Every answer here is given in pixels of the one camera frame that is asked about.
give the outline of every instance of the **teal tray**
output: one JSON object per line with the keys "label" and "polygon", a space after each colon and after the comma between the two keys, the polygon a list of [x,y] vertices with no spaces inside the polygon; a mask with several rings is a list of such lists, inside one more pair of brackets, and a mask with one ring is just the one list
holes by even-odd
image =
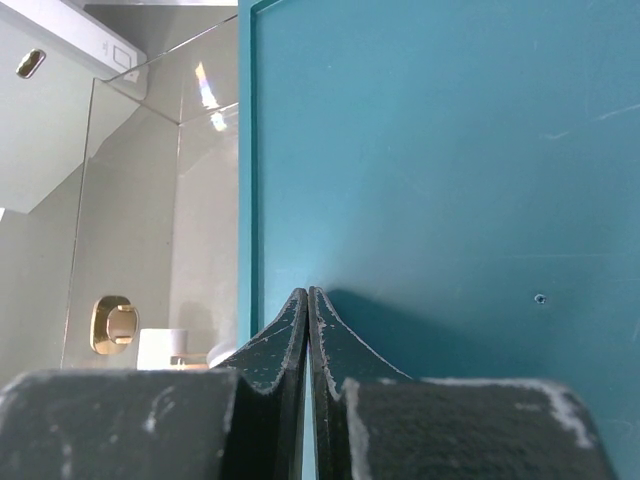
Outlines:
{"label": "teal tray", "polygon": [[242,332],[319,285],[413,376],[547,377],[640,476],[640,9],[240,2]]}

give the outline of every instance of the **oval cutout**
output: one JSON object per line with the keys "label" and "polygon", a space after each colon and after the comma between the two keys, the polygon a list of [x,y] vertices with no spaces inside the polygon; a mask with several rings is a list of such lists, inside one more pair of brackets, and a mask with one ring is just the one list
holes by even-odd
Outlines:
{"label": "oval cutout", "polygon": [[20,78],[24,78],[25,80],[28,78],[31,78],[31,76],[35,73],[35,71],[42,64],[42,62],[44,62],[44,59],[46,57],[47,57],[47,54],[44,53],[42,50],[38,50],[38,49],[31,50],[20,61],[20,65],[18,65],[16,74]]}

